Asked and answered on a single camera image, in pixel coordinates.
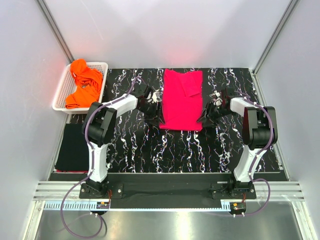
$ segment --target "metal floor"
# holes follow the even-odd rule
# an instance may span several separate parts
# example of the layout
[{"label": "metal floor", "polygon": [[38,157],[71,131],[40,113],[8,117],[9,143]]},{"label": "metal floor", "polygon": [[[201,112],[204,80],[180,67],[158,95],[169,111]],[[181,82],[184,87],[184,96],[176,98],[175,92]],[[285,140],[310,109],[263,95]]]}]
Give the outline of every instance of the metal floor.
[{"label": "metal floor", "polygon": [[[260,205],[248,202],[248,212]],[[65,211],[64,218],[71,223],[84,211]],[[289,202],[270,202],[257,215],[230,217],[225,212],[141,212],[110,211],[103,215],[107,224],[95,239],[106,240],[301,240],[294,209]],[[70,225],[77,234],[96,233],[100,221],[86,216]],[[43,211],[37,240],[73,240],[63,228],[60,212]]]}]

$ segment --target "orange cloth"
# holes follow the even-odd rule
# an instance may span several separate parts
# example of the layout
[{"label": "orange cloth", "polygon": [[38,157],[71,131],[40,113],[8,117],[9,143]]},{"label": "orange cloth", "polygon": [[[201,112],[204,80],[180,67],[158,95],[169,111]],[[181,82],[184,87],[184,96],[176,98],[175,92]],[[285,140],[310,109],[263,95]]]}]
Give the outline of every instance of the orange cloth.
[{"label": "orange cloth", "polygon": [[78,59],[71,63],[70,73],[77,88],[65,99],[67,109],[89,108],[93,102],[99,101],[103,78],[101,72],[89,68],[84,59]]}]

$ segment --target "white backdrop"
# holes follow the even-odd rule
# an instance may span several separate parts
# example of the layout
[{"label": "white backdrop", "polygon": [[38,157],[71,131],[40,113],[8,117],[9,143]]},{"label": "white backdrop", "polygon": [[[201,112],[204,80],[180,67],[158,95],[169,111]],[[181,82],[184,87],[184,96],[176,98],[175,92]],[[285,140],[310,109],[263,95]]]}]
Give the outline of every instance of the white backdrop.
[{"label": "white backdrop", "polygon": [[51,106],[67,60],[36,1],[0,4],[0,239],[21,240],[64,126]]},{"label": "white backdrop", "polygon": [[275,107],[290,177],[299,181],[320,238],[320,2],[300,1],[260,71],[266,102]]},{"label": "white backdrop", "polygon": [[46,0],[75,58],[110,68],[244,67],[290,0]]}]

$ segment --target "black marble table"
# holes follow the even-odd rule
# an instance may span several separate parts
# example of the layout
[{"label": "black marble table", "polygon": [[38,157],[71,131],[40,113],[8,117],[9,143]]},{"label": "black marble table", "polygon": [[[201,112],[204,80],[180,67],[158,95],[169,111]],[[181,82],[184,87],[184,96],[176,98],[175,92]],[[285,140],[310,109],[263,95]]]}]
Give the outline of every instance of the black marble table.
[{"label": "black marble table", "polygon": [[[203,106],[214,90],[234,87],[257,102],[255,85],[247,68],[175,68],[177,72],[202,71]],[[109,69],[103,102],[122,96],[136,76],[155,91],[164,90],[164,71],[158,69]],[[85,115],[73,115],[71,123],[83,123]],[[230,172],[237,166],[244,145],[242,117],[221,118],[216,128],[200,132],[159,129],[144,123],[143,114],[133,110],[118,117],[106,161],[111,173],[214,173]],[[271,148],[261,159],[258,172],[278,172]]]}]

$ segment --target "white basket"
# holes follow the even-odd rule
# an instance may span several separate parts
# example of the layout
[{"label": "white basket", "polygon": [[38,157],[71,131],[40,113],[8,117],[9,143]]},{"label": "white basket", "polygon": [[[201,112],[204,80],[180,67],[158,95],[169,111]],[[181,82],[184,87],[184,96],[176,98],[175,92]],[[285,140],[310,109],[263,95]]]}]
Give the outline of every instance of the white basket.
[{"label": "white basket", "polygon": [[[75,79],[71,76],[70,73],[70,65],[65,67],[62,77],[59,82],[58,89],[56,90],[52,108],[56,111],[63,111],[67,114],[86,114],[88,113],[89,107],[80,107],[80,108],[66,108],[66,98],[73,94],[76,89]],[[108,71],[108,64],[105,62],[87,62],[86,65],[91,69],[97,69],[103,75],[102,85],[101,85],[101,92],[99,97],[99,103],[102,101],[102,97],[104,95],[104,89],[106,85],[107,79],[107,71]]]}]

